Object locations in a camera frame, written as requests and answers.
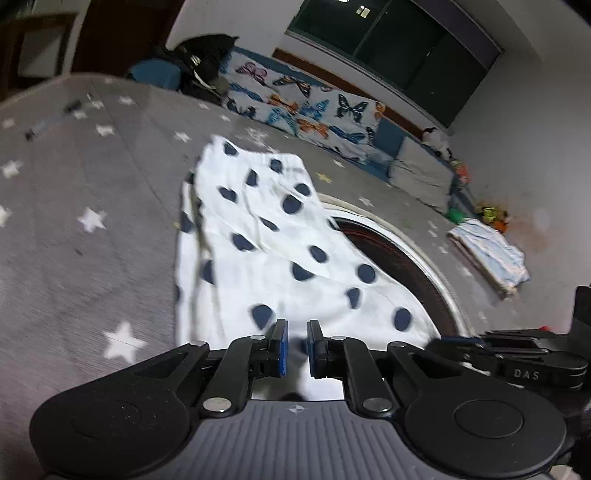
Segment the blue sofa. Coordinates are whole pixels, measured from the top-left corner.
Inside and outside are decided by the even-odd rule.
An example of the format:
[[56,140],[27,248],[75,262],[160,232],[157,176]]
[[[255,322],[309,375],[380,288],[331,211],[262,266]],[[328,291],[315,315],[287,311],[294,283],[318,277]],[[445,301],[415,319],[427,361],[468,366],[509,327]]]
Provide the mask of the blue sofa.
[[166,52],[133,65],[129,78],[217,103],[351,161],[439,212],[475,213],[464,165],[436,127],[413,134],[377,100],[339,90],[286,64],[232,49],[217,78],[197,56]]

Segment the grey cushion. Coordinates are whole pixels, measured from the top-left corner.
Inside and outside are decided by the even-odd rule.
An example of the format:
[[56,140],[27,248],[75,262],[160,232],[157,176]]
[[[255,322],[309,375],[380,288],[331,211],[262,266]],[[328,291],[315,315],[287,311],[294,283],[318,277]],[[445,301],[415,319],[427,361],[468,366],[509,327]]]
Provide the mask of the grey cushion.
[[389,170],[389,182],[441,214],[448,211],[453,172],[421,144],[405,138]]

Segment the white navy polka dot garment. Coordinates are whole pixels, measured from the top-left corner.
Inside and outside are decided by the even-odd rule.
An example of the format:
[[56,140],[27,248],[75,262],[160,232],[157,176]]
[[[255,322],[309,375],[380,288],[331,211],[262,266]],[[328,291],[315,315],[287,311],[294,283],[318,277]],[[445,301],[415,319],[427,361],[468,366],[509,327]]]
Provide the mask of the white navy polka dot garment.
[[257,399],[342,397],[308,370],[308,322],[327,336],[418,347],[439,335],[402,283],[335,227],[301,158],[211,138],[181,187],[175,266],[176,341],[224,349],[288,324],[287,375],[256,381]]

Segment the right butterfly pillow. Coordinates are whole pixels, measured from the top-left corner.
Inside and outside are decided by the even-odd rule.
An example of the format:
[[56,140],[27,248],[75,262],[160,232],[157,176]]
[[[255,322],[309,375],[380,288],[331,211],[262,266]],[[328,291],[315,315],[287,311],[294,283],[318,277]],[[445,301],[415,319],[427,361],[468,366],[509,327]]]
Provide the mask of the right butterfly pillow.
[[342,158],[365,163],[373,152],[374,135],[385,110],[377,100],[313,86],[298,110],[297,134]]

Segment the black white plush toy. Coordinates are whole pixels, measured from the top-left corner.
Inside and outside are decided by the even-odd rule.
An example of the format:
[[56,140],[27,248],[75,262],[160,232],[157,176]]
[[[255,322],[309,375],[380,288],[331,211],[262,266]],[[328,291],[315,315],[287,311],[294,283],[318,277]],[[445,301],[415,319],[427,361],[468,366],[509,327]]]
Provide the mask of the black white plush toy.
[[447,135],[435,126],[422,131],[422,144],[446,161],[453,157]]

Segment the black bag on sofa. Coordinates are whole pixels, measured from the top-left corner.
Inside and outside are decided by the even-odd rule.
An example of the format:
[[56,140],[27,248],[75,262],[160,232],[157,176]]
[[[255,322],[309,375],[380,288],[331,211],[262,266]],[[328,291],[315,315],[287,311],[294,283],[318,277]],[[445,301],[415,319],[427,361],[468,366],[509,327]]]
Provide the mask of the black bag on sofa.
[[174,63],[181,71],[179,91],[221,105],[229,84],[221,78],[219,69],[231,54],[236,40],[238,36],[206,34],[180,42],[172,50]]

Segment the folded blue striped blanket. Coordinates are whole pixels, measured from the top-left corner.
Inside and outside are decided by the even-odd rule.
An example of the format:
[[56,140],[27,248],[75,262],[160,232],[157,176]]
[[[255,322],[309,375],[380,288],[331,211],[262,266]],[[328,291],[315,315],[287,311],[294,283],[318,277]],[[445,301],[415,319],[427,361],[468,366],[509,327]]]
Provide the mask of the folded blue striped blanket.
[[502,297],[516,295],[520,285],[530,280],[525,254],[481,221],[465,220],[447,236]]

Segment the butterfly pillow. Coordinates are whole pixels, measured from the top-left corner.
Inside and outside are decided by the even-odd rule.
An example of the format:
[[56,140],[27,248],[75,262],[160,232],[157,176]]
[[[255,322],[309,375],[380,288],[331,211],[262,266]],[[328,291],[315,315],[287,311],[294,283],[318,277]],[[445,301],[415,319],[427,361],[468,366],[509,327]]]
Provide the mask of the butterfly pillow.
[[311,105],[311,94],[320,87],[237,52],[226,57],[219,73],[229,84],[223,107],[293,136],[298,133],[301,108]]
[[313,86],[298,110],[297,134],[342,158],[365,163],[373,152],[374,135],[385,110],[377,100]]

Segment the black pen on mat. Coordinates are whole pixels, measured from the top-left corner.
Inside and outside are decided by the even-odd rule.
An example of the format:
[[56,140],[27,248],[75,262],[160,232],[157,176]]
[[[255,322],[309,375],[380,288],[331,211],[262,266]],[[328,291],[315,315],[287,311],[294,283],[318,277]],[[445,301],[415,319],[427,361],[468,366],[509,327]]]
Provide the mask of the black pen on mat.
[[68,116],[73,115],[76,111],[82,108],[81,100],[74,100],[66,104],[57,113],[50,115],[49,117],[40,120],[39,122],[32,125],[24,132],[24,138],[26,141],[32,141],[39,137],[43,132],[48,130],[50,127],[58,124]]

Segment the left butterfly pillow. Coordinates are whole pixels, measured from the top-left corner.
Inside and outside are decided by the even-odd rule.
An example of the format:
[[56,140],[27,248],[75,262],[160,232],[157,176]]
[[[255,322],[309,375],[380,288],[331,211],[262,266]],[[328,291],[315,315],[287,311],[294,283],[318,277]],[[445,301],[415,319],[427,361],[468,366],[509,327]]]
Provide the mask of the left butterfly pillow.
[[229,84],[223,107],[293,136],[298,133],[301,108],[311,105],[311,94],[320,87],[237,52],[226,57],[219,73]]

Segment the grey star pattern mat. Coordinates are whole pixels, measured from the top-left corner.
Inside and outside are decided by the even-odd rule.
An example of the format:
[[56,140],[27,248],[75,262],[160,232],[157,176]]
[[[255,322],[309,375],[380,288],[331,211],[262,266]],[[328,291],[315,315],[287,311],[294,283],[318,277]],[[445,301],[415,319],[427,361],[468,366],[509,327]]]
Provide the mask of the grey star pattern mat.
[[[26,141],[74,100],[82,108]],[[180,188],[211,135],[304,160],[315,189],[403,230],[438,266],[476,332],[515,310],[447,239],[450,223],[405,192],[280,131],[214,105],[99,75],[61,77],[1,105],[1,475],[38,479],[28,424],[45,399],[124,366],[107,333],[123,322],[139,359],[169,349]]]

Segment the colourful toy pile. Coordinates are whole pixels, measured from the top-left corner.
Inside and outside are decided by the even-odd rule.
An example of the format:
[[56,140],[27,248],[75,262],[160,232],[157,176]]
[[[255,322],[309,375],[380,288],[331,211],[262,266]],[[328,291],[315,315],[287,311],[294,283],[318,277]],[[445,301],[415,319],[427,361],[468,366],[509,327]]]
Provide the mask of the colourful toy pile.
[[451,187],[451,207],[505,234],[511,221],[509,213],[501,206],[476,200],[469,188],[471,178],[463,162],[453,158],[451,167],[455,174]]

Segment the green ball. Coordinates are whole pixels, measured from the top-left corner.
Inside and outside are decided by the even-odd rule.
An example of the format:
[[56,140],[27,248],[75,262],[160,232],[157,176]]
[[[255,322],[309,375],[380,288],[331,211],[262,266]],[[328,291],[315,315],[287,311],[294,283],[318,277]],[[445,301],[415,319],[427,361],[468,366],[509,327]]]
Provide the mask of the green ball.
[[467,220],[466,215],[456,208],[450,208],[448,210],[447,218],[456,225],[460,225]]

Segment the dark window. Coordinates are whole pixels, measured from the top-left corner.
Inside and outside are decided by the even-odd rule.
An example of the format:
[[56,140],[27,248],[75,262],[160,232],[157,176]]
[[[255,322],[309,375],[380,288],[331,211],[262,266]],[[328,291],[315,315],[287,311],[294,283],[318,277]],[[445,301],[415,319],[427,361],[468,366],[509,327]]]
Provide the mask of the dark window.
[[455,1],[305,1],[288,27],[451,126],[502,49]]

